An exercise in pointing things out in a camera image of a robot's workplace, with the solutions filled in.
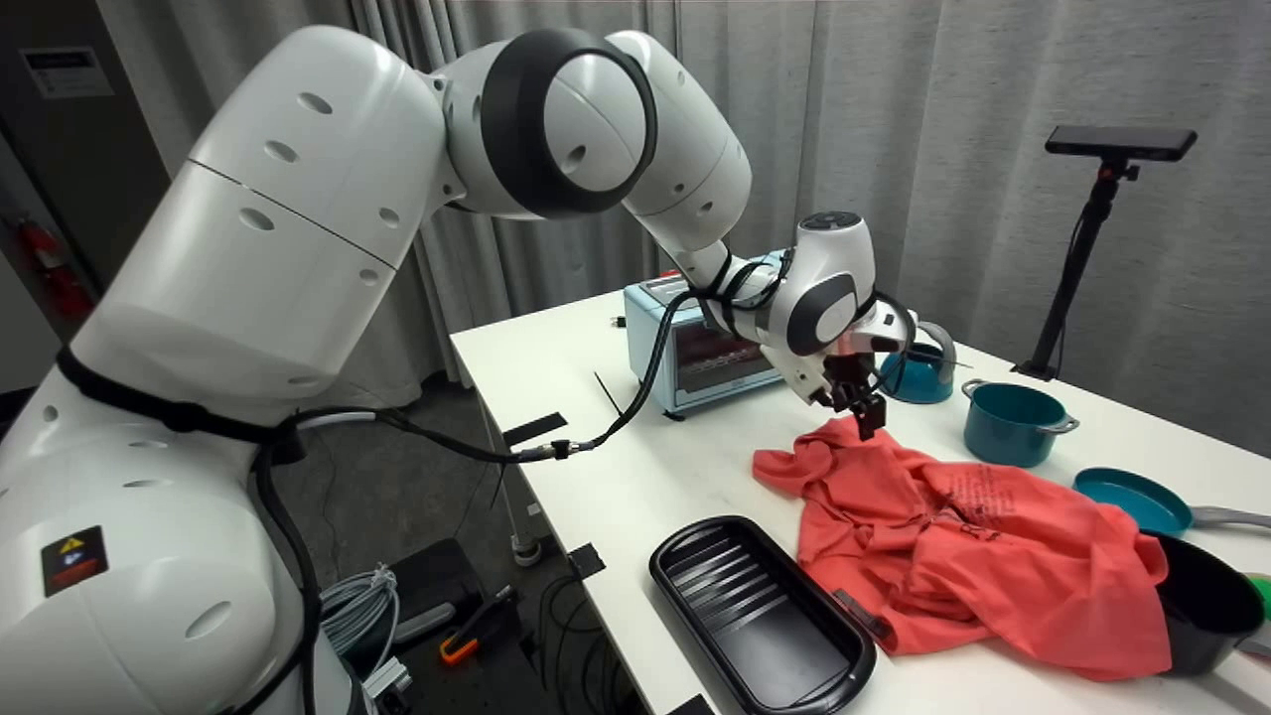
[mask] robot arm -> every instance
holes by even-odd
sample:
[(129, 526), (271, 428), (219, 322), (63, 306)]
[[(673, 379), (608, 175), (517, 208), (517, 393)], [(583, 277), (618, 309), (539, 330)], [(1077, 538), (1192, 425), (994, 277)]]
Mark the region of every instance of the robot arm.
[[(739, 139), (639, 32), (527, 32), (437, 77), (355, 32), (296, 32), (0, 445), (7, 710), (226, 710), (288, 671), (301, 597), (242, 489), (252, 437), (324, 403), (443, 208), (625, 201), (804, 396), (869, 417), (869, 371), (835, 359), (909, 332), (876, 303), (865, 224), (806, 224), (774, 269), (722, 248), (749, 196)], [(318, 682), (350, 682), (325, 638)], [(259, 710), (300, 703), (289, 675)]]
[(937, 351), (909, 313), (878, 303), (858, 213), (809, 213), (784, 269), (729, 252), (751, 197), (749, 152), (653, 37), (527, 32), (435, 84), (463, 180), (452, 201), (501, 217), (625, 201), (718, 326), (754, 342), (799, 396), (855, 408), (865, 437), (882, 425), (869, 351)]

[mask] pot handle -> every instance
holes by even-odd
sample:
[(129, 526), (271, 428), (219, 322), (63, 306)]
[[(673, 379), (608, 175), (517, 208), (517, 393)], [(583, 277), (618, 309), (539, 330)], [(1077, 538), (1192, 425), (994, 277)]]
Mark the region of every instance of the pot handle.
[(1056, 425), (1036, 425), (1040, 432), (1072, 432), (1080, 422), (1072, 412), (1064, 412), (1064, 422)]
[(1271, 527), (1266, 511), (1240, 511), (1240, 507), (1192, 507), (1192, 527)]

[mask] white table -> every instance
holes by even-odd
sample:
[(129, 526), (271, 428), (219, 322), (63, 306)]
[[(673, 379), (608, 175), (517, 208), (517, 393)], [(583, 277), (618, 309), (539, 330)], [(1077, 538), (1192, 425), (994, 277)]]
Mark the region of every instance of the white table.
[[(618, 417), (598, 373), (618, 403), (637, 393), (628, 332), (618, 326), (619, 313), (619, 294), (603, 294), (465, 330), (452, 346), (501, 428), (561, 408), (570, 417), (570, 437), (594, 437)], [(978, 351), (963, 351), (959, 362), (959, 381), (1008, 379), (1000, 359)], [(1271, 461), (1062, 381), (1045, 391), (1077, 412), (1080, 428), (1056, 441), (1052, 458), (1036, 467), (1040, 475), (1070, 485), (1090, 464), (1121, 464), (1166, 482), (1192, 506), (1271, 511)], [(768, 391), (688, 422), (668, 422), (648, 407), (603, 448), (526, 467), (561, 544), (598, 544), (608, 559), (608, 573), (594, 575), (588, 592), (656, 710), (673, 710), (705, 689), (648, 605), (653, 548), (693, 522), (739, 511), (759, 522), (788, 552), (795, 552), (804, 506), (768, 491), (751, 475), (751, 454), (763, 445), (792, 448), (799, 432), (828, 425), (828, 417), (828, 408), (804, 407), (788, 391)], [(963, 393), (945, 407), (889, 403), (889, 432), (934, 458), (968, 458), (963, 445), (963, 422)], [(1245, 573), (1271, 573), (1271, 539), (1219, 531), (1187, 531), (1187, 539)], [(1031, 666), (994, 646), (959, 646), (917, 658), (882, 657), (869, 689), (852, 710), (1192, 715), (1250, 710), (1261, 703), (1271, 703), (1271, 666), (1249, 657), (1223, 658), (1213, 678), (1142, 678), (1101, 689), (1077, 675)]]

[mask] black tray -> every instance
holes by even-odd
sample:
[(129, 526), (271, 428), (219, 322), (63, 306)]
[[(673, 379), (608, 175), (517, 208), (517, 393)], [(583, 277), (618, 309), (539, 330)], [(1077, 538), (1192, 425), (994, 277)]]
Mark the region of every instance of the black tray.
[(876, 671), (869, 630), (745, 518), (681, 527), (648, 573), (656, 612), (722, 710), (837, 710)]

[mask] crumpled towel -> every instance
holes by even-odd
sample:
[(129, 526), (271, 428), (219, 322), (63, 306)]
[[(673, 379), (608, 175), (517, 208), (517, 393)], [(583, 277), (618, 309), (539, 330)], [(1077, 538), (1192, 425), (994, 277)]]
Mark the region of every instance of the crumpled towel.
[(1024, 467), (934, 461), (889, 432), (829, 422), (754, 475), (804, 495), (799, 564), (878, 621), (896, 657), (1000, 638), (1090, 678), (1168, 671), (1151, 538)]

